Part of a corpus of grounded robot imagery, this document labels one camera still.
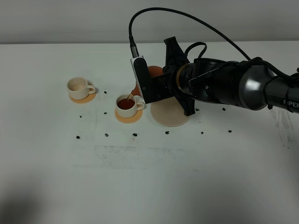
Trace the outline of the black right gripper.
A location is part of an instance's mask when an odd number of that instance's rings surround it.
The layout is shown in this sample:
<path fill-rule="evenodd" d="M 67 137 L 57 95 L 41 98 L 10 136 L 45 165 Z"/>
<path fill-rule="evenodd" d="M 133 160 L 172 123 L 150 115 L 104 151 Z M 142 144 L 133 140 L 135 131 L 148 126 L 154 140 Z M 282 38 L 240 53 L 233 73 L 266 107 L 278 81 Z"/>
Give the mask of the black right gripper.
<path fill-rule="evenodd" d="M 165 66 L 163 67 L 163 77 L 161 78 L 161 99 L 175 97 L 183 108 L 185 116 L 195 114 L 195 100 L 192 96 L 181 90 L 179 83 L 180 73 L 188 69 L 187 75 L 183 79 L 189 79 L 192 76 L 193 63 L 190 63 L 187 56 L 179 46 L 176 37 L 170 37 L 164 40 L 166 45 Z"/>

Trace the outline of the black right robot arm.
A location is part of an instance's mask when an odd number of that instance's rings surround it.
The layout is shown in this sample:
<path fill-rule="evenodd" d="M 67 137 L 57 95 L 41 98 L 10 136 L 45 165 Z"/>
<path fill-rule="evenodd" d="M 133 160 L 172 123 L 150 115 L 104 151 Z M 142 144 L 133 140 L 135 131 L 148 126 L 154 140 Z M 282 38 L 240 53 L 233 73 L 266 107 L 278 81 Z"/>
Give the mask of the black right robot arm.
<path fill-rule="evenodd" d="M 186 116 L 195 113 L 196 100 L 254 111 L 275 106 L 298 113 L 298 73 L 284 75 L 259 57 L 241 62 L 204 58 L 207 45 L 203 42 L 191 44 L 185 51 L 175 37 L 164 43 L 167 88 Z"/>

